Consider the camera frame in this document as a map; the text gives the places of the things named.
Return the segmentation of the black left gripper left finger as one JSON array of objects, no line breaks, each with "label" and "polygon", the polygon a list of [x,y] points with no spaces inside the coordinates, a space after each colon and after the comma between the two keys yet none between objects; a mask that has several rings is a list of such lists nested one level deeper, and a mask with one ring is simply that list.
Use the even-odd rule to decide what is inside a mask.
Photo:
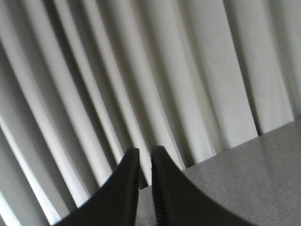
[{"label": "black left gripper left finger", "polygon": [[133,226],[139,193],[139,149],[129,148],[105,184],[57,226]]}]

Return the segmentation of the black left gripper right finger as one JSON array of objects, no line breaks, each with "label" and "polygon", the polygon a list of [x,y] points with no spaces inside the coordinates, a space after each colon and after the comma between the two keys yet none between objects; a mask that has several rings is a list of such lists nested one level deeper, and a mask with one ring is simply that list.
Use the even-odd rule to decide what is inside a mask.
[{"label": "black left gripper right finger", "polygon": [[152,197],[159,226],[250,226],[200,191],[163,146],[151,150]]}]

